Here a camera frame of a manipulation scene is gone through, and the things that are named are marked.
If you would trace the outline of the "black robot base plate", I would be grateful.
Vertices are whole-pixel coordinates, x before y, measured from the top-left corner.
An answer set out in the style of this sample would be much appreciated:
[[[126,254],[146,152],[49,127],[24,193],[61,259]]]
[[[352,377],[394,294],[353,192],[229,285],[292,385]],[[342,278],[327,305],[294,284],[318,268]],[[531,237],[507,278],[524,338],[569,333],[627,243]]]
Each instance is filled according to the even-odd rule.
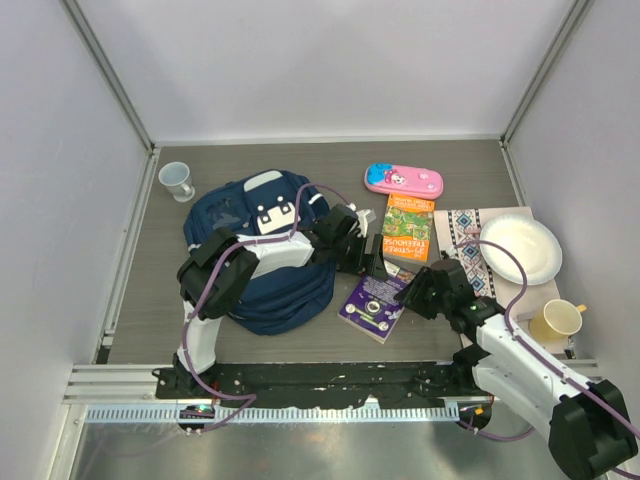
[[[360,408],[374,398],[384,409],[441,406],[446,398],[487,397],[471,373],[450,363],[217,363],[201,375],[233,398],[237,408],[255,395],[254,408]]]

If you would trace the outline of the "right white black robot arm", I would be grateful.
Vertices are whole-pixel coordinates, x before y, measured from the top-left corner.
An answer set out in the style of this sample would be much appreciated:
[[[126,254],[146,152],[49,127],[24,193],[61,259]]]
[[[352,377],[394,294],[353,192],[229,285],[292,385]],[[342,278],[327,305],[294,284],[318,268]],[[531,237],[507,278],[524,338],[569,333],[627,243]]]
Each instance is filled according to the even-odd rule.
[[[396,296],[426,319],[443,315],[471,344],[453,357],[457,391],[490,393],[521,416],[547,442],[571,479],[595,479],[638,452],[620,390],[575,372],[514,325],[493,298],[478,296],[459,261],[422,268]]]

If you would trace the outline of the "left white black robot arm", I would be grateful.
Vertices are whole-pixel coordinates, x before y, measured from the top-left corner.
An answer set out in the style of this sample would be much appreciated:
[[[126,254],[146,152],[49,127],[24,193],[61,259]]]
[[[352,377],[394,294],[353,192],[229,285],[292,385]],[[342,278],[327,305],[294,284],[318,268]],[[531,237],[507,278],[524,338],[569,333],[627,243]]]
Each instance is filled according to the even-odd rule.
[[[256,335],[295,329],[331,302],[337,273],[388,277],[382,237],[367,236],[376,215],[338,204],[308,226],[268,235],[217,229],[180,267],[185,326],[175,362],[178,386],[190,398],[213,385],[221,320]]]

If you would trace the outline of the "navy blue student backpack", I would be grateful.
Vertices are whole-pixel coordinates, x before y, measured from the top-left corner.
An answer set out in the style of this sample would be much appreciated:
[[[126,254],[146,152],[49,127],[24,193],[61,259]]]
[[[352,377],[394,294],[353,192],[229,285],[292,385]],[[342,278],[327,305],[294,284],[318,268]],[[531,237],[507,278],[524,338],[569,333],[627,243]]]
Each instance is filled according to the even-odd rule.
[[[286,170],[268,170],[229,182],[202,196],[191,208],[183,231],[193,254],[215,229],[236,234],[281,236],[294,223],[297,197],[298,231],[325,217],[328,202],[309,179]],[[310,321],[331,302],[336,267],[331,260],[284,267],[250,280],[230,318],[257,335],[277,335]]]

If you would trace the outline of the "orange green treehouse book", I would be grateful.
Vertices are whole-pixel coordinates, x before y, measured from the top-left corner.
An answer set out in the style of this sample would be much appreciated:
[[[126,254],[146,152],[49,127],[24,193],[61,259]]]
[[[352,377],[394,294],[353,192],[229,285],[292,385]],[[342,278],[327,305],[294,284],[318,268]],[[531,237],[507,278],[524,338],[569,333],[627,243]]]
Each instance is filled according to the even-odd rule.
[[[434,201],[391,194],[382,224],[384,257],[426,264],[434,211]]]

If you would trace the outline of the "purple paperback book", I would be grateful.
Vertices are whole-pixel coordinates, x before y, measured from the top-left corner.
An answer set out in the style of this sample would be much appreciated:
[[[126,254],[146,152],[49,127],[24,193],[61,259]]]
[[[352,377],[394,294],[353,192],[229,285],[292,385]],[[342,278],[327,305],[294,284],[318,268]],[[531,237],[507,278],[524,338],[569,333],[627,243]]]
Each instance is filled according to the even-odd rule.
[[[384,344],[404,312],[395,299],[414,279],[415,274],[389,262],[388,279],[364,276],[338,312],[338,317],[365,335]]]

